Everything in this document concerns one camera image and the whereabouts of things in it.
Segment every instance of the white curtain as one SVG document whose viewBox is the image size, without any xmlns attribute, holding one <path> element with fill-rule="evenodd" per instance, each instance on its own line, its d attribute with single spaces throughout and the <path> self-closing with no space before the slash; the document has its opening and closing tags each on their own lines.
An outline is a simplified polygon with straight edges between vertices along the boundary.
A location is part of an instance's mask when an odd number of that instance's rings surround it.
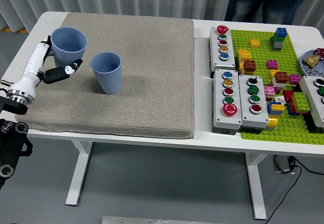
<svg viewBox="0 0 324 224">
<path fill-rule="evenodd" d="M 45 11 L 106 13 L 223 20 L 228 0 L 0 0 L 0 29 L 31 31 Z M 295 25 L 313 26 L 324 34 L 324 0 L 304 0 Z M 262 22 L 259 12 L 254 21 Z"/>
</svg>

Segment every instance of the gray felt mat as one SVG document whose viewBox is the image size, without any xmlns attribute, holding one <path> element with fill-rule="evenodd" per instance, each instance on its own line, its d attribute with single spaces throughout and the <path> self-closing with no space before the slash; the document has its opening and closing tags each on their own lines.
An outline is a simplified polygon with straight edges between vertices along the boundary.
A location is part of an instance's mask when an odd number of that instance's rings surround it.
<svg viewBox="0 0 324 224">
<path fill-rule="evenodd" d="M 62 26 L 88 38 L 83 64 L 71 78 L 36 88 L 26 115 L 16 116 L 44 131 L 192 138 L 193 22 L 188 19 L 70 13 Z M 103 92 L 90 68 L 98 53 L 123 60 L 123 87 Z M 48 57 L 45 69 L 54 58 Z"/>
</svg>

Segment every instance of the green lego baseplate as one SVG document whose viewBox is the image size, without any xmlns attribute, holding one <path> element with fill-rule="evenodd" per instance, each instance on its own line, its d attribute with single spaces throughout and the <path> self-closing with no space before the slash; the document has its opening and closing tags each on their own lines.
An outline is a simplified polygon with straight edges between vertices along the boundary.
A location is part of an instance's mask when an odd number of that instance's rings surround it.
<svg viewBox="0 0 324 224">
<path fill-rule="evenodd" d="M 288 74 L 303 75 L 289 34 L 283 42 L 281 51 L 271 51 L 270 38 L 274 35 L 274 32 L 231 30 L 234 55 L 237 56 L 238 49 L 249 50 L 251 59 L 255 60 L 257 65 L 254 75 L 262 76 L 265 86 L 270 83 L 269 70 L 267 69 L 268 60 L 277 60 L 279 64 L 278 70 L 280 71 L 285 71 Z M 250 39 L 258 39 L 260 47 L 250 48 Z M 284 87 L 285 90 L 293 90 L 293 88 L 294 86 L 288 83 Z M 304 117 L 302 115 L 289 115 L 286 106 L 278 120 L 278 126 L 274 130 L 263 131 L 260 134 L 242 132 L 241 137 L 246 140 L 324 145 L 324 134 L 309 133 Z"/>
</svg>

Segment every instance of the gray floor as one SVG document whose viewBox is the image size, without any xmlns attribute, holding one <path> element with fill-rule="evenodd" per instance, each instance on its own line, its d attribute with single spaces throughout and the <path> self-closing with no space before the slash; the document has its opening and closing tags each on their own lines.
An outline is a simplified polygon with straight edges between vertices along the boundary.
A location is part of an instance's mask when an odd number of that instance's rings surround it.
<svg viewBox="0 0 324 224">
<path fill-rule="evenodd" d="M 2 73 L 25 38 L 0 33 Z M 20 158 L 0 191 L 0 223 L 100 224 L 104 215 L 265 223 L 254 220 L 243 153 L 94 143 L 79 204 L 70 207 L 78 151 L 69 141 L 30 140 L 33 154 Z M 324 172 L 324 159 L 298 159 Z M 260 176 L 270 216 L 297 175 L 276 173 L 268 156 Z M 324 223 L 323 208 L 324 176 L 303 169 L 269 223 Z"/>
</svg>

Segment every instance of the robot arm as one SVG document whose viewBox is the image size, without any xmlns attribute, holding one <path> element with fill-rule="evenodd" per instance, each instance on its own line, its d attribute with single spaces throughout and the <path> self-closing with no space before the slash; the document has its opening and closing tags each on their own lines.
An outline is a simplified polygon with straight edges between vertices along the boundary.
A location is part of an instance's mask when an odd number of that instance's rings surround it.
<svg viewBox="0 0 324 224">
<path fill-rule="evenodd" d="M 9 87 L 5 91 L 7 96 L 0 96 L 0 113 L 5 110 L 14 114 L 26 114 L 27 105 L 31 104 L 35 97 L 35 88 L 44 81 L 53 83 L 70 77 L 82 63 L 76 60 L 71 65 L 57 67 L 43 72 L 43 65 L 47 56 L 52 55 L 51 37 L 48 36 L 40 42 L 30 56 L 25 70 L 16 83 L 0 80 L 0 83 Z M 30 156 L 32 143 L 27 139 L 28 125 L 24 122 L 12 122 L 0 119 L 0 189 L 5 180 L 10 178 L 15 171 L 20 156 Z"/>
<path fill-rule="evenodd" d="M 31 104 L 36 97 L 35 88 L 42 80 L 45 83 L 50 84 L 67 79 L 70 77 L 69 75 L 75 72 L 83 62 L 81 59 L 76 60 L 71 65 L 53 68 L 44 73 L 43 65 L 46 57 L 52 55 L 51 48 L 52 44 L 50 36 L 36 46 L 27 62 L 20 80 L 16 83 L 9 83 L 10 87 L 7 93 L 9 99 L 23 105 Z M 2 80 L 0 83 L 8 85 L 8 82 L 3 82 Z"/>
</svg>

